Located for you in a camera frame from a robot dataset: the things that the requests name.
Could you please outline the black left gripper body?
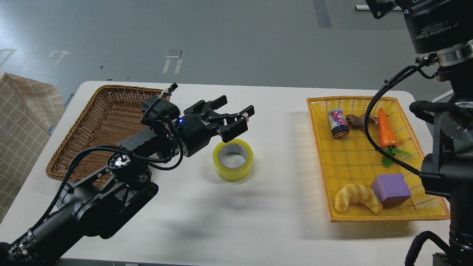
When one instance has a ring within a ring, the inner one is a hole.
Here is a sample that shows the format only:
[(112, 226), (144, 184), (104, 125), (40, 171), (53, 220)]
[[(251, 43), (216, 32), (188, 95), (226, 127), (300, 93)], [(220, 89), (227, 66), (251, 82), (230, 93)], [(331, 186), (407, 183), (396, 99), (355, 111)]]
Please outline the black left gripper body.
[(213, 136), (218, 135), (223, 115), (214, 111), (186, 113), (176, 121), (176, 128), (183, 145), (185, 157), (191, 157), (208, 145)]

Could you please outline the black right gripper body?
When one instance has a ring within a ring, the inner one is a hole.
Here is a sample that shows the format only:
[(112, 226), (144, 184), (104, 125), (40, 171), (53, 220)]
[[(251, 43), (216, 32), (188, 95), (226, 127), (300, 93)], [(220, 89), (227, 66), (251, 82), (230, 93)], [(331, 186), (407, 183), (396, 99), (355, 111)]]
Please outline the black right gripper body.
[(414, 50), (418, 54), (440, 51), (472, 40), (471, 0), (397, 0)]

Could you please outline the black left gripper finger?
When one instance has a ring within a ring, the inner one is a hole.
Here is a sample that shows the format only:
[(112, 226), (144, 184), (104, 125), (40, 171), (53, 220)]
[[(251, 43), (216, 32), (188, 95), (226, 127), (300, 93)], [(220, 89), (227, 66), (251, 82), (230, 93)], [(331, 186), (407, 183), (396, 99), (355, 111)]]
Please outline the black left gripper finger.
[(187, 115), (188, 113), (196, 113), (200, 115), (206, 115), (209, 111), (217, 110), (227, 103), (228, 101), (226, 95), (222, 95), (219, 98), (210, 101), (200, 100), (189, 108), (186, 108), (184, 110), (184, 114)]
[(250, 105), (239, 113), (225, 113), (219, 120), (218, 133), (224, 143), (228, 143), (248, 130), (249, 118), (255, 114), (255, 107)]

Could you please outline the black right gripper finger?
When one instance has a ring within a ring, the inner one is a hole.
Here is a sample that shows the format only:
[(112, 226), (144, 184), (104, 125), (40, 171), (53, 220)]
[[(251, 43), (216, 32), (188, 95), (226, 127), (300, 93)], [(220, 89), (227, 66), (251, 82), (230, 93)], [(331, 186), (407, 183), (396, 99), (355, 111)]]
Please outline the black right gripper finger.
[(365, 0), (373, 17), (377, 20), (397, 7), (395, 0)]

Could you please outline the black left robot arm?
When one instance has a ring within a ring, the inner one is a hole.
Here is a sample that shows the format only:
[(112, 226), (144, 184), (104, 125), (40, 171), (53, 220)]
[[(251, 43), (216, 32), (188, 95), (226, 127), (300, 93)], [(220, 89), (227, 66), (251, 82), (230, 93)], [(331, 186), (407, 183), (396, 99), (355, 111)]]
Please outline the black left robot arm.
[(41, 218), (12, 243), (1, 243), (2, 266), (51, 266), (82, 237), (111, 238), (159, 191), (151, 168), (169, 171), (219, 135), (229, 143), (248, 129), (250, 105), (218, 113), (225, 95), (184, 110), (169, 102), (173, 83), (142, 102), (145, 126), (115, 146), (80, 151)]

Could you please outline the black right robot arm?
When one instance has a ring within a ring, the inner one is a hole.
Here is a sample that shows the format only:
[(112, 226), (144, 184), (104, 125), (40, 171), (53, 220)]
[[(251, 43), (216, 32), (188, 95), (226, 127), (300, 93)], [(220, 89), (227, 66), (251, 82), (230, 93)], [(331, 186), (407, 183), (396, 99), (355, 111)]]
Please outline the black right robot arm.
[(432, 153), (421, 169), (389, 155), (365, 132), (376, 151), (420, 177), (427, 195), (444, 197), (450, 204), (449, 241), (431, 231), (418, 234), (404, 264), (413, 266), (422, 246), (431, 240), (442, 252), (434, 253), (434, 266), (472, 265), (472, 1), (471, 0), (368, 0), (377, 20), (400, 7), (415, 52), (416, 65), (402, 69), (373, 96), (377, 101), (399, 82), (418, 72), (427, 79), (449, 81), (453, 96), (447, 102), (415, 101), (409, 110), (433, 125)]

